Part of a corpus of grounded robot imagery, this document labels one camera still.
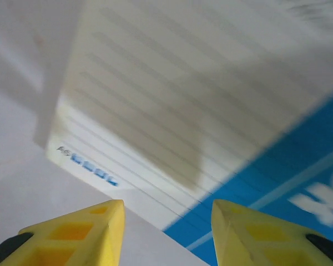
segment printed logo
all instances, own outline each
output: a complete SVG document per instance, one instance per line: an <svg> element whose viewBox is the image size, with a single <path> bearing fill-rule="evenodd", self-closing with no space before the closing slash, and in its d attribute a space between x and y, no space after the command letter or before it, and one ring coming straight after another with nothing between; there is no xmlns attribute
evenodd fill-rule
<svg viewBox="0 0 333 266"><path fill-rule="evenodd" d="M118 183L115 181L114 177L110 176L104 170L97 168L93 163L85 160L83 157L77 155L76 153L71 152L70 150L65 149L64 146L57 148L57 151L60 151L64 156L69 156L70 159L78 165L81 165L87 171L94 173L94 175L100 177L101 179L107 181L112 186L117 187Z"/></svg>

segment blue stripe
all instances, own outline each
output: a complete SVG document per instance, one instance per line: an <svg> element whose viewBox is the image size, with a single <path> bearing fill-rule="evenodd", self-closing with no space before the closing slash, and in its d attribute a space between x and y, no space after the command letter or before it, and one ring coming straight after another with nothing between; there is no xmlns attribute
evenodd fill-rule
<svg viewBox="0 0 333 266"><path fill-rule="evenodd" d="M211 207L216 198L248 206L331 152L333 98L264 150L229 182L218 187L201 204L183 215L182 219L170 225L165 233L186 247L211 230ZM195 248L193 253L210 265L216 265L213 243L209 242L212 241Z"/></svg>

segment white surface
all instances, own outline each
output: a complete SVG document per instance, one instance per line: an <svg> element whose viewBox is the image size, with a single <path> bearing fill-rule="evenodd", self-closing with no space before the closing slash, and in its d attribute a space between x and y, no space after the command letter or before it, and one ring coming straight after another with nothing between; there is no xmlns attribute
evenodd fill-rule
<svg viewBox="0 0 333 266"><path fill-rule="evenodd" d="M159 229L333 95L333 1L85 3L47 154Z"/></svg>
<svg viewBox="0 0 333 266"><path fill-rule="evenodd" d="M109 197L44 157L78 1L0 1L0 242ZM120 265L205 265L127 211Z"/></svg>

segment lined paper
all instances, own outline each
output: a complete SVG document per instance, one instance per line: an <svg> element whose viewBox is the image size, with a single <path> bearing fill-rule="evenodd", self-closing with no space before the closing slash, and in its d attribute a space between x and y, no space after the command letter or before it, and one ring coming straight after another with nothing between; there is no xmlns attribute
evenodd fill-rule
<svg viewBox="0 0 333 266"><path fill-rule="evenodd" d="M48 157L165 228L333 96L333 29L291 8L87 0Z"/></svg>

